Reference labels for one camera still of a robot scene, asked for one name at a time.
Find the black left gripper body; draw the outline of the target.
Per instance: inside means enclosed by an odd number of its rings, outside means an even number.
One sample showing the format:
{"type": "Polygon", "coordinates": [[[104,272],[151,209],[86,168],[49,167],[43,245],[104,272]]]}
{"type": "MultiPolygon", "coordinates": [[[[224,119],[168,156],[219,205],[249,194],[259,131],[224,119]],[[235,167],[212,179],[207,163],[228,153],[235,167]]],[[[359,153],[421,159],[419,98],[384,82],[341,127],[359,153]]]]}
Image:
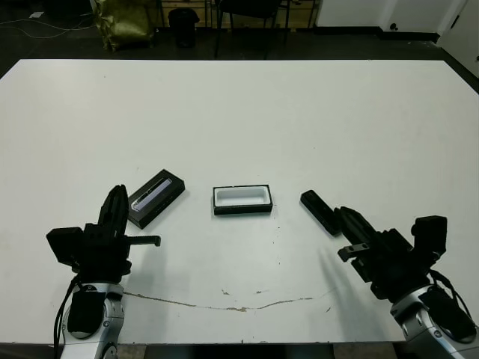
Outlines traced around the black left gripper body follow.
{"type": "Polygon", "coordinates": [[[121,280],[131,270],[132,245],[160,244],[160,236],[127,236],[121,228],[86,224],[73,252],[73,271],[81,280],[121,280]]]}

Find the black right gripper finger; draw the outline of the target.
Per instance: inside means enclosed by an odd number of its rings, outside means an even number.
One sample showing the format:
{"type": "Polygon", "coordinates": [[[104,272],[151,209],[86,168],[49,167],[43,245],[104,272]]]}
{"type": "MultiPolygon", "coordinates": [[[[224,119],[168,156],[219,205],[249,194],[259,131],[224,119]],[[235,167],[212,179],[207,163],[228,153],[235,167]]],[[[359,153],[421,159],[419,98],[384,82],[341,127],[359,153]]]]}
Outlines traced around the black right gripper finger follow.
{"type": "Polygon", "coordinates": [[[369,243],[369,222],[357,211],[348,207],[335,209],[341,232],[353,245],[369,243]]]}
{"type": "Polygon", "coordinates": [[[378,232],[357,211],[341,207],[341,231],[350,242],[375,242],[378,232]]]}

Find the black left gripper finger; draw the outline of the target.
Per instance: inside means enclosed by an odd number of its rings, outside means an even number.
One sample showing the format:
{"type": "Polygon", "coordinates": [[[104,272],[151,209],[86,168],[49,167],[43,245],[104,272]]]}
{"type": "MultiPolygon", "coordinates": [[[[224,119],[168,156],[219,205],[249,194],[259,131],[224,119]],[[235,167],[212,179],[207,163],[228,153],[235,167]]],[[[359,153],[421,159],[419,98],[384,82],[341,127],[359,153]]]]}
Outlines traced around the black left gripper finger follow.
{"type": "Polygon", "coordinates": [[[128,195],[124,185],[116,185],[112,199],[112,226],[116,236],[123,236],[128,219],[128,195]]]}
{"type": "Polygon", "coordinates": [[[117,196],[119,186],[116,185],[107,195],[101,209],[98,219],[98,225],[107,230],[114,231],[117,229],[117,196]]]}

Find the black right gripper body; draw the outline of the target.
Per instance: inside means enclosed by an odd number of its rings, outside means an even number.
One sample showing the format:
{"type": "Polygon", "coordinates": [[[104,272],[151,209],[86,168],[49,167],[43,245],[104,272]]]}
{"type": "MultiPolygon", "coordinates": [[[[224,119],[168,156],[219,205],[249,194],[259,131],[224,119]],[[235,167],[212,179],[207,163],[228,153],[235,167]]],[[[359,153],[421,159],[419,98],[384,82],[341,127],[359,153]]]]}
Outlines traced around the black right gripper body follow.
{"type": "Polygon", "coordinates": [[[412,245],[397,230],[342,233],[350,243],[338,255],[351,262],[378,299],[401,299],[430,285],[426,270],[412,255],[412,245]]]}

